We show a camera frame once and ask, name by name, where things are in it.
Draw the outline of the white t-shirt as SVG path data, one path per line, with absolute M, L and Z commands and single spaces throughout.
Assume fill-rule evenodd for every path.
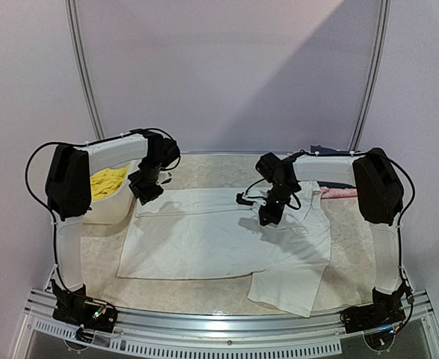
M 279 224 L 259 223 L 259 207 L 236 202 L 236 188 L 168 190 L 138 204 L 119 277 L 212 280 L 251 276 L 248 298 L 308 317 L 331 257 L 331 225 L 321 191 L 305 182 L 299 210 Z

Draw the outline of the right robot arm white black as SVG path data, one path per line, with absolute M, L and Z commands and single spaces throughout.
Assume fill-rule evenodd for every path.
M 406 293 L 400 224 L 407 207 L 396 173 L 399 166 L 382 149 L 373 148 L 349 154 L 302 150 L 283 159 L 266 153 L 255 168 L 271 184 L 265 203 L 259 207 L 259 223 L 263 226 L 280 223 L 285 207 L 300 191 L 302 182 L 336 182 L 356 188 L 359 210 L 369 223 L 375 250 L 375 286 L 366 319 L 374 326 L 382 326 L 393 317 Z

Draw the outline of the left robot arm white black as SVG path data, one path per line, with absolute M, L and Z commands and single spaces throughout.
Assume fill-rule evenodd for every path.
M 46 178 L 47 207 L 53 217 L 56 275 L 52 290 L 61 310 L 74 324 L 91 317 L 81 273 L 80 229 L 92 202 L 90 176 L 128 162 L 138 168 L 127 182 L 134 198 L 144 205 L 163 193 L 160 174 L 180 161 L 175 139 L 156 128 L 135 129 L 122 135 L 84 143 L 57 143 Z

